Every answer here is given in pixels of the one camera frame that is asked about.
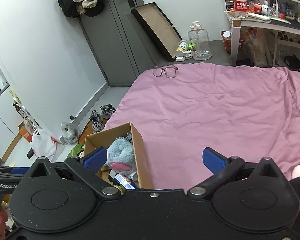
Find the left hand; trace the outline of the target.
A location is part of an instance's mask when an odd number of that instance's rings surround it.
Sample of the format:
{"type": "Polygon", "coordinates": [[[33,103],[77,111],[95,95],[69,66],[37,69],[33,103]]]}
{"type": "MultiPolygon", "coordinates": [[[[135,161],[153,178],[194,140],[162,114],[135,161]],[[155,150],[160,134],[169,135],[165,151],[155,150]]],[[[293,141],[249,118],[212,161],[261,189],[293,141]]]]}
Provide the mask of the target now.
{"type": "Polygon", "coordinates": [[[5,238],[5,231],[8,229],[6,222],[8,221],[8,214],[5,209],[0,211],[0,239],[5,238]]]}

